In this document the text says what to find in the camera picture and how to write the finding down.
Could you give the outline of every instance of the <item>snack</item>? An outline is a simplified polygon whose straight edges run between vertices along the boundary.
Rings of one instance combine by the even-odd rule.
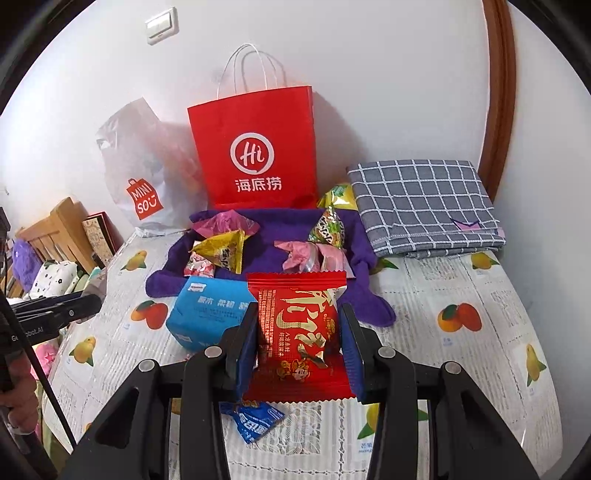
[[[318,200],[318,208],[335,207],[346,210],[357,210],[355,195],[350,183],[339,183],[332,187]]]
[[[252,301],[245,281],[189,277],[166,327],[178,343],[196,352],[218,343],[227,328],[239,325]]]
[[[345,272],[248,275],[259,303],[258,368],[244,398],[320,401],[352,395],[340,354],[336,300]]]
[[[235,230],[211,236],[193,247],[192,251],[218,267],[240,274],[242,273],[243,247],[244,230]]]
[[[195,243],[193,243],[193,248],[198,246],[200,243],[201,242],[199,241],[195,241]],[[191,275],[197,275],[198,277],[213,277],[215,269],[215,265],[209,260],[191,251],[191,256],[189,257],[187,265],[185,265],[183,275],[185,277],[190,277]]]
[[[246,239],[257,233],[260,225],[250,220],[250,218],[240,215],[235,210],[228,210],[227,212],[220,212],[207,220],[195,222],[191,228],[205,238],[210,238],[220,233],[244,230],[244,238]]]
[[[347,273],[347,278],[355,278],[355,274],[353,273],[353,270],[351,270],[351,266],[349,265],[344,250],[325,244],[318,244],[317,247],[323,257],[322,266],[320,267],[321,272],[343,270]]]
[[[320,271],[318,247],[310,242],[281,242],[275,246],[290,253],[283,262],[283,273],[302,273]]]
[[[345,226],[334,207],[327,207],[308,236],[309,242],[328,244],[336,248],[345,245]]]
[[[247,443],[252,443],[261,438],[279,421],[285,414],[266,402],[242,401],[230,403],[221,401],[220,413],[230,415],[236,422],[238,433]]]

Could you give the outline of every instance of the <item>orange fruit print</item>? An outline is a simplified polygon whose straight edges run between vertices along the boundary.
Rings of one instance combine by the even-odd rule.
[[[477,332],[482,328],[478,311],[469,303],[448,305],[439,312],[437,323],[439,328],[447,333],[457,332],[462,326],[472,332]]]
[[[168,307],[164,303],[155,303],[146,312],[146,325],[152,330],[158,330],[168,315]]]

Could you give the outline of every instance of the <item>pink candy wrapper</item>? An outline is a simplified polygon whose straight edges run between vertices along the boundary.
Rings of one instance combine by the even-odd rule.
[[[324,257],[320,267],[321,272],[344,270],[347,273],[347,278],[355,278],[344,250],[325,244],[317,244],[316,247]]]
[[[234,230],[244,230],[244,235],[247,238],[257,233],[260,227],[258,223],[240,215],[235,210],[220,212],[216,216],[200,220],[192,226],[193,230],[205,238]]]
[[[196,247],[201,242],[195,242],[193,244],[193,248]],[[189,257],[189,261],[183,270],[183,275],[185,277],[190,277],[191,275],[197,275],[198,277],[213,277],[213,274],[216,271],[216,266],[212,264],[206,258],[203,258],[201,255],[196,254],[195,252],[191,252],[191,256]]]
[[[283,273],[319,272],[320,261],[317,245],[309,242],[281,242],[275,246],[290,253],[283,262]]]

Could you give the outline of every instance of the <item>person's hand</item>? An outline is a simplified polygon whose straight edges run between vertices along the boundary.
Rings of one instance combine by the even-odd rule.
[[[8,365],[8,371],[14,388],[8,392],[0,392],[0,406],[11,408],[8,420],[13,427],[20,428],[23,433],[30,433],[37,427],[37,382],[31,375],[31,364],[23,353]]]

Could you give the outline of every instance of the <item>white plastic bag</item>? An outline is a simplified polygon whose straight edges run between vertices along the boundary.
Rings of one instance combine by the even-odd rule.
[[[172,139],[143,98],[128,103],[97,132],[105,182],[140,236],[180,232],[207,206],[194,159]],[[181,175],[193,166],[193,176]]]

